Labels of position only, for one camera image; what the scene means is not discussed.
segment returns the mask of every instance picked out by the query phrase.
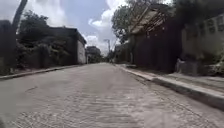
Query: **cloud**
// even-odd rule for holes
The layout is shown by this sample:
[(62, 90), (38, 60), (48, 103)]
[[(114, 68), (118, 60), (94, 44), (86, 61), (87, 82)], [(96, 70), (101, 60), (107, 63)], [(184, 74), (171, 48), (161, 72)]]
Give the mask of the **cloud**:
[(109, 8), (101, 14), (100, 19), (98, 20), (89, 19), (88, 21), (88, 24), (97, 30), (97, 34), (95, 36), (98, 39), (98, 41), (96, 42), (95, 45), (99, 46), (102, 51), (108, 51), (105, 50), (105, 48), (107, 49), (107, 47), (105, 47), (107, 46), (107, 43), (102, 42), (104, 39), (110, 39), (111, 46), (113, 47), (116, 41), (116, 37), (112, 32), (111, 19), (116, 9), (119, 6), (126, 4), (125, 0), (106, 0), (106, 3)]
[[(4, 12), (0, 14), (0, 19), (12, 21), (19, 3), (20, 0), (0, 0), (0, 12)], [(25, 10), (49, 17), (48, 24), (51, 26), (69, 26), (61, 0), (29, 0)]]
[(101, 50), (102, 55), (106, 56), (108, 53), (108, 44), (103, 42), (102, 40), (99, 40), (98, 35), (88, 35), (83, 37), (87, 41), (87, 46), (96, 46)]

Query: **road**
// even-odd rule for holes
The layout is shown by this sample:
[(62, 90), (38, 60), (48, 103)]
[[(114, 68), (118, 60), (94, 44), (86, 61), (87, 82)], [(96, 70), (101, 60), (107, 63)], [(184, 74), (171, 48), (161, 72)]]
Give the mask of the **road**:
[(0, 82), (7, 128), (222, 128), (224, 113), (109, 64)]

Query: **sky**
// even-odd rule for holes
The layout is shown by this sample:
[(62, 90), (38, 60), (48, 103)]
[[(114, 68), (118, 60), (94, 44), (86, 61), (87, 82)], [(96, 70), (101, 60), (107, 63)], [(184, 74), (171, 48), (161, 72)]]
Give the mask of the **sky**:
[[(12, 21), (20, 0), (0, 0), (0, 20)], [(25, 11), (32, 10), (49, 17), (52, 27), (77, 28), (88, 46), (97, 46), (102, 54), (107, 54), (108, 44), (117, 41), (111, 26), (114, 11), (125, 5), (125, 0), (28, 0)]]

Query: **window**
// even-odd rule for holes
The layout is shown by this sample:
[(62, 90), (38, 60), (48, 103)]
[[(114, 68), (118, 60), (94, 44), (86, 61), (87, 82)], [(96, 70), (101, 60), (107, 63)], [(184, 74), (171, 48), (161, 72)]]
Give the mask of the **window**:
[(206, 22), (207, 26), (208, 26), (208, 30), (211, 34), (215, 33), (215, 25), (214, 25), (214, 21), (213, 19), (207, 20)]
[(200, 31), (201, 36), (205, 35), (205, 24), (204, 24), (204, 22), (199, 24), (199, 31)]
[(217, 17), (216, 22), (217, 22), (218, 31), (220, 31), (220, 32), (224, 31), (223, 16)]

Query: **dark wall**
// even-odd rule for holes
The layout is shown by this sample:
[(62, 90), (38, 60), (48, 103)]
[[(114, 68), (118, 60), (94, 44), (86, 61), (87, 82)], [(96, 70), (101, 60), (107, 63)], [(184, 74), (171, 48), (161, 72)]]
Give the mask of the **dark wall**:
[(0, 58), (4, 61), (2, 69), (5, 70), (2, 73), (0, 71), (0, 74), (9, 73), (9, 69), (15, 66), (15, 48), (16, 37), (11, 23), (7, 20), (0, 21)]
[(149, 35), (135, 35), (134, 63), (153, 70), (174, 72), (181, 54), (181, 31), (175, 27), (175, 22), (167, 21)]

